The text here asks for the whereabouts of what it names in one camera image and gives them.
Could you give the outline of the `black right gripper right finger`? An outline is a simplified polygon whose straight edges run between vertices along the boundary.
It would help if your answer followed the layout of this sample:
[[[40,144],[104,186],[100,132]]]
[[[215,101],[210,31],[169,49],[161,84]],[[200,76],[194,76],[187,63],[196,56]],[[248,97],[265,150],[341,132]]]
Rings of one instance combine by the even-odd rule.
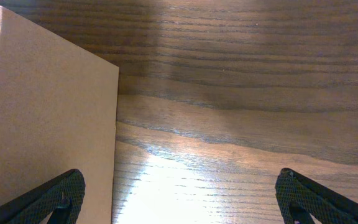
[[[276,199],[284,223],[355,223],[358,203],[301,175],[283,168],[275,183]]]

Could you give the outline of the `brown cardboard box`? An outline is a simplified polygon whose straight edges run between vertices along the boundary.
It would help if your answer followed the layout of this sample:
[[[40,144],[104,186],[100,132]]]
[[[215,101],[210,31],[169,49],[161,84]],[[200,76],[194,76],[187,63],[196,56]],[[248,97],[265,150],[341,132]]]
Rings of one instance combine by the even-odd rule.
[[[119,69],[0,6],[0,206],[70,169],[110,223]]]

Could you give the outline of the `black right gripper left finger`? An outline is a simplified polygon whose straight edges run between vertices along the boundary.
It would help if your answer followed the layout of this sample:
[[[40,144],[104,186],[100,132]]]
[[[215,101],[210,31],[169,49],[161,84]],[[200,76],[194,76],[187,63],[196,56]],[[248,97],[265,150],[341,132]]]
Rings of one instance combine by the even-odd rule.
[[[76,223],[85,197],[85,180],[71,169],[0,206],[0,223]]]

